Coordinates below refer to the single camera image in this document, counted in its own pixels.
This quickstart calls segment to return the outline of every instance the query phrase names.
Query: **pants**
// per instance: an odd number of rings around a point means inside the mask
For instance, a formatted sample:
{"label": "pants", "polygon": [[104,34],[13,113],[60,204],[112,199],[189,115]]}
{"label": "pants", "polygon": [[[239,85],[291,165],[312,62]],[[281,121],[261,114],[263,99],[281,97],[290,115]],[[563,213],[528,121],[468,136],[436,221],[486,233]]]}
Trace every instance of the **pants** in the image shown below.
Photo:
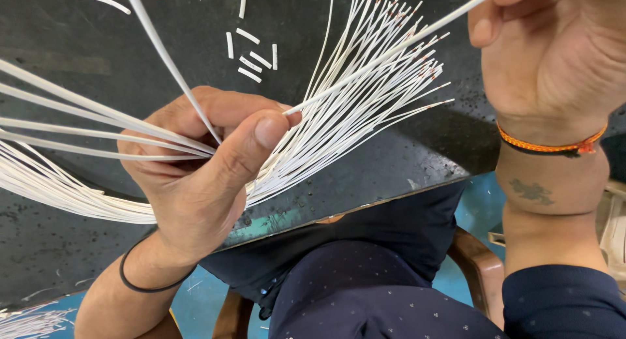
{"label": "pants", "polygon": [[261,319],[272,313],[289,271],[328,242],[361,240],[399,254],[427,281],[434,279],[452,244],[455,210],[465,188],[453,183],[358,210],[331,224],[314,224],[211,254],[200,266],[258,303]]}

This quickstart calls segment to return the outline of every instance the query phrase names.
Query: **fingernail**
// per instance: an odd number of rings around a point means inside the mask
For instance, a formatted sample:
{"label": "fingernail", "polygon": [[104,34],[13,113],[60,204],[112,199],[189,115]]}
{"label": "fingernail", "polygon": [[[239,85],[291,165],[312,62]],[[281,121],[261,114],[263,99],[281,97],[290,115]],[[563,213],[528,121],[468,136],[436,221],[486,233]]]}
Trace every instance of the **fingernail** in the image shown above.
{"label": "fingernail", "polygon": [[480,44],[488,44],[491,41],[493,26],[488,19],[478,21],[474,26],[473,38]]}
{"label": "fingernail", "polygon": [[284,134],[278,128],[279,125],[280,123],[272,118],[262,118],[254,128],[257,141],[267,149],[274,149]]}
{"label": "fingernail", "polygon": [[284,111],[290,110],[291,108],[293,108],[293,106],[291,105],[287,105],[287,104],[278,104],[279,107],[281,107]]}

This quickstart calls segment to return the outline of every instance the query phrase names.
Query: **navy blue shirt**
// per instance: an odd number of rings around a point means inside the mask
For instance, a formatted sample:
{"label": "navy blue shirt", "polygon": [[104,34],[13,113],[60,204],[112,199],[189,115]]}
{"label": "navy blue shirt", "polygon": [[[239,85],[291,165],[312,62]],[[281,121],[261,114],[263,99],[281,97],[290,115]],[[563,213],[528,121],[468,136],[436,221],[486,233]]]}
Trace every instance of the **navy blue shirt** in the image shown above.
{"label": "navy blue shirt", "polygon": [[540,266],[503,286],[505,331],[431,288],[394,252],[337,241],[305,256],[285,280],[272,339],[626,338],[626,303],[599,271]]}

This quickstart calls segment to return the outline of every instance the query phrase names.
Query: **blue floor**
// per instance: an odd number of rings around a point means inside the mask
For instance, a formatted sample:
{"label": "blue floor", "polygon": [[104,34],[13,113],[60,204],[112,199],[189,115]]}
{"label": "blue floor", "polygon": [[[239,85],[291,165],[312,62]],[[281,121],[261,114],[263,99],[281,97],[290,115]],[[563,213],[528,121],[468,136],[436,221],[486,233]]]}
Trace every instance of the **blue floor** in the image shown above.
{"label": "blue floor", "polygon": [[[504,193],[498,187],[493,173],[474,177],[468,183],[456,211],[460,227],[471,232],[489,246],[496,255],[504,259],[504,248],[489,244],[487,232],[501,221],[502,207],[505,202]],[[433,282],[433,287],[463,303],[471,305],[468,286],[461,270],[449,258],[445,260],[441,271]],[[178,291],[172,310],[185,339],[210,338],[215,319],[222,307],[228,286],[222,281],[198,268],[185,281]],[[45,307],[45,310],[66,310],[78,308],[84,293],[59,300],[57,304]],[[258,318],[259,307],[256,306],[250,320],[248,338],[265,339],[269,321]],[[76,312],[68,316],[74,320]],[[72,328],[50,335],[50,339],[73,338]]]}

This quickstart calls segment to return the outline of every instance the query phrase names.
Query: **hand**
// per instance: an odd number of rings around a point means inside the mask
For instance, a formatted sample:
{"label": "hand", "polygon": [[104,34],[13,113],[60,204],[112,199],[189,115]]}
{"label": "hand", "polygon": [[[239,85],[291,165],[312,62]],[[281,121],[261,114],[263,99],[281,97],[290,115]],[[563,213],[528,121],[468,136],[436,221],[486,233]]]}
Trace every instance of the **hand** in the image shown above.
{"label": "hand", "polygon": [[488,0],[469,34],[487,98],[517,139],[582,141],[626,102],[626,0]]}
{"label": "hand", "polygon": [[[208,162],[122,161],[150,201],[159,238],[177,266],[195,264],[222,244],[246,206],[244,185],[257,177],[278,141],[302,119],[300,113],[285,117],[282,112],[290,106],[261,96],[211,87],[192,92],[225,138]],[[207,144],[213,141],[184,96],[146,121]],[[186,154],[127,141],[119,141],[118,149],[140,155]]]}

